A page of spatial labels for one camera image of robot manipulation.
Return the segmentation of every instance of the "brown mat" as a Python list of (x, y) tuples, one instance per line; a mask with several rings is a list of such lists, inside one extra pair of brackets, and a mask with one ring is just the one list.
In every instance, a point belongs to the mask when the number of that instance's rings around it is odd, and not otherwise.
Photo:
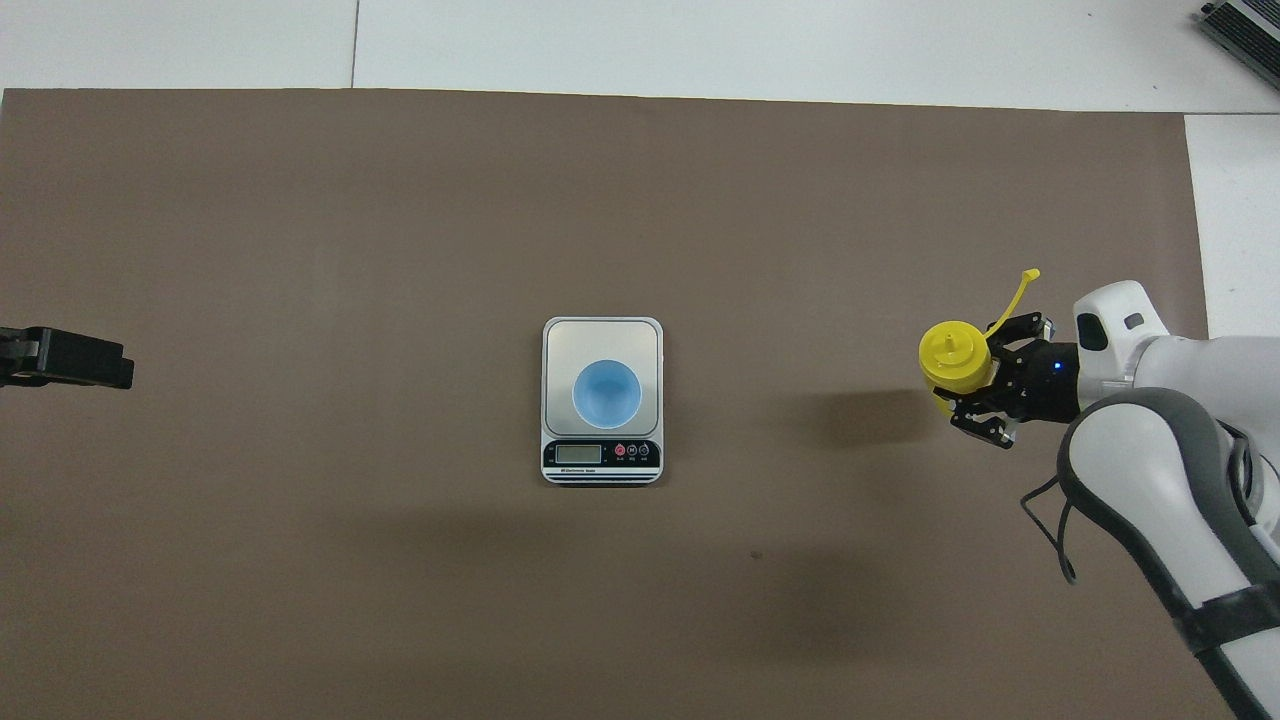
[[(1203, 337), (1178, 115), (8, 91), (0, 202), (0, 323), (137, 360), (0, 389), (6, 716), (1228, 716), (915, 368), (1030, 265)], [(663, 323), (658, 486), (540, 478), (561, 314)]]

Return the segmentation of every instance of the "black device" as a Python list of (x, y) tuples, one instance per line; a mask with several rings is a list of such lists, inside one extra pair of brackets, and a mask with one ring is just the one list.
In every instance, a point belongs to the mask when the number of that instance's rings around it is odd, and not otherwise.
[(133, 387), (124, 346), (55, 328), (0, 328), (0, 386)]
[(1280, 1), (1215, 0), (1201, 15), (1204, 35), (1280, 90)]

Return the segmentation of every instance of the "white table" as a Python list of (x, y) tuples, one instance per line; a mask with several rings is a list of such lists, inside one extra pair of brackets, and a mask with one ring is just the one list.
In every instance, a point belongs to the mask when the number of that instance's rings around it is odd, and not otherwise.
[(9, 0), (0, 4), (0, 86), (436, 87), (1188, 113), (1210, 333), (1280, 334), (1271, 281), (1280, 274), (1280, 92), (1201, 36), (1196, 5)]

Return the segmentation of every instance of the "kitchen scale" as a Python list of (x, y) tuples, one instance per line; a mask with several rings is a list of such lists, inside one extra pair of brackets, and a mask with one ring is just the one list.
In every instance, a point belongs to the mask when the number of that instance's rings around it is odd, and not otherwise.
[(552, 318), (543, 328), (543, 477), (646, 484), (663, 468), (662, 325)]

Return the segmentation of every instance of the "black cable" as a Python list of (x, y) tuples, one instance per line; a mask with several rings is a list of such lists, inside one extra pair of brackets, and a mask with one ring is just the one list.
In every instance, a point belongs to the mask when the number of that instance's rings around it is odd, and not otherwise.
[(1044, 536), (1044, 539), (1047, 539), (1048, 543), (1053, 546), (1053, 551), (1057, 552), (1057, 566), (1060, 570), (1062, 570), (1062, 577), (1066, 579), (1069, 584), (1074, 585), (1075, 568), (1071, 565), (1070, 559), (1066, 557), (1066, 546), (1062, 542), (1064, 538), (1066, 537), (1066, 516), (1070, 515), (1071, 512), (1071, 503), (1068, 502), (1066, 505), (1062, 506), (1062, 514), (1057, 519), (1056, 538), (1053, 537), (1053, 533), (1048, 532), (1048, 528), (1044, 527), (1044, 523), (1041, 523), (1041, 519), (1037, 518), (1036, 514), (1032, 512), (1032, 509), (1027, 505), (1032, 500), (1036, 500), (1041, 495), (1048, 492), (1050, 488), (1052, 488), (1056, 484), (1057, 484), (1057, 477), (1053, 477), (1047, 483), (1024, 495), (1023, 498), (1018, 501), (1018, 505), (1020, 505), (1023, 512), (1025, 512), (1027, 516), (1032, 519), (1032, 523), (1036, 523), (1036, 527), (1039, 528), (1039, 532), (1041, 534)]

